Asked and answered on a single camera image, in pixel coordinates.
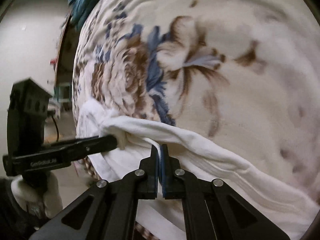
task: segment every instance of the floral blanket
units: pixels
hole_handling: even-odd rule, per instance
[[[76,53],[75,122],[93,97],[197,132],[317,201],[319,52],[303,0],[100,0]]]

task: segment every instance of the hand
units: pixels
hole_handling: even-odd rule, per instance
[[[48,190],[43,196],[39,195],[34,188],[29,186],[21,175],[11,182],[11,190],[15,200],[24,211],[39,217],[42,210],[45,216],[51,219],[63,207],[59,195],[58,180],[52,172],[49,173],[47,182]]]

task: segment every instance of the white cloth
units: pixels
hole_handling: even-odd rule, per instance
[[[19,175],[11,182],[11,190],[15,200],[24,211],[28,210],[30,214],[37,215],[35,210],[42,210],[43,205],[46,217],[51,219],[62,210],[62,200],[57,177],[52,172],[49,173],[47,182],[48,190],[41,196]]]
[[[151,143],[157,147],[157,143],[167,143],[169,154],[180,160],[182,168],[199,179],[223,179],[292,240],[300,239],[319,210],[305,193],[261,172],[249,161],[197,133],[160,122],[114,115],[95,99],[88,100],[79,113],[78,136],[112,134],[118,140],[118,149],[90,155],[103,179],[122,178],[150,155]],[[161,198],[140,201],[137,221],[161,240],[185,239],[179,201]]]

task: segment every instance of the wall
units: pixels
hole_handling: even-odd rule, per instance
[[[0,176],[7,153],[9,95],[14,82],[31,77],[53,94],[60,25],[68,13],[67,0],[15,0],[0,22]]]

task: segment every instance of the blue flower print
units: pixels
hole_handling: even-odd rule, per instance
[[[113,12],[118,12],[118,11],[122,11],[124,10],[125,5],[122,4],[122,2],[120,2],[116,8],[114,8],[112,11]]]
[[[115,19],[118,20],[118,19],[124,19],[127,17],[127,14],[125,12],[122,12],[121,14],[118,14],[115,16]]]
[[[95,53],[96,53],[96,61],[102,63],[103,62],[103,55],[104,55],[102,45],[96,46]]]
[[[80,95],[80,92],[81,92],[81,85],[78,84],[78,87],[77,87],[77,94],[78,94],[78,96]]]
[[[112,23],[108,23],[107,30],[106,30],[106,39],[110,37],[111,28],[112,28]]]
[[[134,24],[131,33],[127,33],[122,36],[121,39],[130,39],[137,34],[142,33],[143,26],[140,24]],[[157,63],[156,49],[159,44],[169,40],[170,33],[165,33],[160,36],[159,26],[155,26],[151,33],[148,35],[147,47],[149,53],[149,64],[148,64],[148,76],[146,79],[146,88],[148,94],[154,101],[155,108],[160,116],[160,120],[163,123],[174,126],[175,120],[168,114],[169,108],[165,101],[165,82],[163,81],[163,70]]]
[[[105,54],[104,54],[104,60],[105,62],[108,62],[109,59],[110,59],[110,53],[111,53],[111,50],[109,49]]]

